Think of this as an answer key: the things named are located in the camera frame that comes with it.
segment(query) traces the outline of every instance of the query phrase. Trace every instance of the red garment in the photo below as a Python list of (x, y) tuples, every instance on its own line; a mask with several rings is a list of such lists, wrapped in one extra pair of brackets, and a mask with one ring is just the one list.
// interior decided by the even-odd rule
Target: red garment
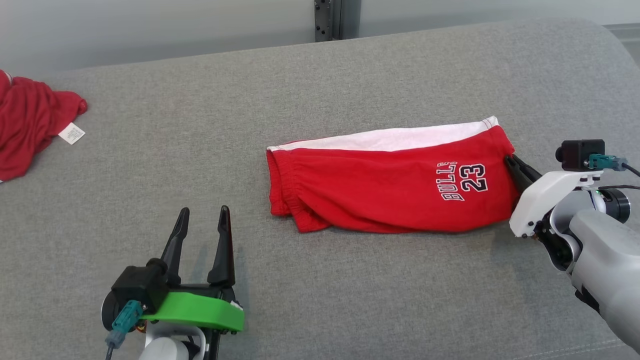
[(87, 109), (74, 92), (0, 70), (0, 181), (23, 176), (33, 156)]
[(271, 213), (301, 233), (468, 231), (511, 216), (513, 152), (495, 117), (269, 147)]

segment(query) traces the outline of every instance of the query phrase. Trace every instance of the gray fabric surface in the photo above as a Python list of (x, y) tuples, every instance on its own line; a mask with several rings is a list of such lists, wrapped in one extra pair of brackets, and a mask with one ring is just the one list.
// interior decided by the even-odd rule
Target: gray fabric surface
[[(159, 256), (189, 206), (181, 276), (204, 281), (222, 204), (246, 331), (223, 337), (221, 359), (640, 358), (506, 223), (302, 235), (269, 214), (266, 146), (386, 127), (496, 115), (542, 172), (576, 138), (640, 164), (640, 70), (600, 26), (483, 24), (42, 80), (87, 99), (76, 121), (87, 135), (55, 140), (26, 177), (0, 184), (3, 359), (101, 359), (100, 305), (120, 272)], [(629, 224), (640, 230), (640, 217)], [(114, 359), (142, 344), (132, 334)]]

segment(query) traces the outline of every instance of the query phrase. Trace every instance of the number 23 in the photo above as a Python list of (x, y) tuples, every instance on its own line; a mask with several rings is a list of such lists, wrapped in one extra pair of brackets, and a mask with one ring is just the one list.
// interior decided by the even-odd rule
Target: number 23
[[(474, 189), (477, 192), (485, 192), (489, 190), (486, 185), (486, 179), (482, 176), (484, 175), (484, 165), (482, 164), (474, 164), (474, 165), (464, 165), (461, 166), (458, 170), (460, 172), (460, 177), (463, 179), (460, 181), (460, 188), (469, 192), (471, 189)], [(469, 179), (469, 175), (475, 175), (476, 179)]]

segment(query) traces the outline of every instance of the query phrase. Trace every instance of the folded red shorts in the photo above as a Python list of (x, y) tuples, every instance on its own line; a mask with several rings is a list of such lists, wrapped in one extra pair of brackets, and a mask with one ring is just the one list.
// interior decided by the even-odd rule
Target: folded red shorts
[(511, 216), (513, 152), (495, 117), (271, 146), (271, 214), (301, 233), (469, 231)]
[(74, 92), (0, 70), (0, 182), (23, 176), (35, 154), (86, 109)]

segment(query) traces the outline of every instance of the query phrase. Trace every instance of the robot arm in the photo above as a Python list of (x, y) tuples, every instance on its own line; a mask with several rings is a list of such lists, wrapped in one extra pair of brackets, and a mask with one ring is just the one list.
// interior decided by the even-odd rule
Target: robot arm
[(515, 156), (506, 160), (522, 192), (509, 226), (516, 236), (542, 242), (576, 297), (640, 354), (640, 234), (623, 224), (630, 204), (621, 191), (590, 187), (603, 174), (592, 159), (614, 159), (607, 168), (619, 171), (624, 165), (617, 160), (626, 160), (601, 156), (601, 140), (565, 143), (556, 154), (563, 171), (540, 176)]
[[(182, 284), (179, 276), (188, 226), (189, 209), (184, 208), (161, 259), (128, 266), (111, 287), (101, 310), (102, 324), (109, 331), (107, 359), (127, 331), (134, 329), (146, 334), (140, 360), (215, 360), (220, 336), (243, 330), (244, 311), (233, 290), (236, 274), (229, 208), (220, 209), (218, 249), (206, 284)], [(127, 306), (134, 310), (125, 311)]]
[(570, 229), (582, 252), (571, 284), (620, 340), (640, 354), (640, 234), (596, 210), (580, 210)]

